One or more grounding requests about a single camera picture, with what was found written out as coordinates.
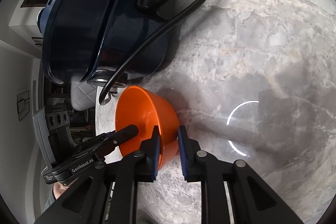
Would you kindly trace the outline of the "person's left hand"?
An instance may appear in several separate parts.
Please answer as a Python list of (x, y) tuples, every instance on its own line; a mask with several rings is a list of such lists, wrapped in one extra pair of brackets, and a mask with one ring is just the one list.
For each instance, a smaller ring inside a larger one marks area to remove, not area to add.
[(74, 179), (71, 183), (69, 184), (62, 184), (60, 182), (54, 183), (53, 186), (53, 195), (55, 199), (57, 200), (64, 192), (67, 191), (67, 189), (72, 186), (77, 179)]

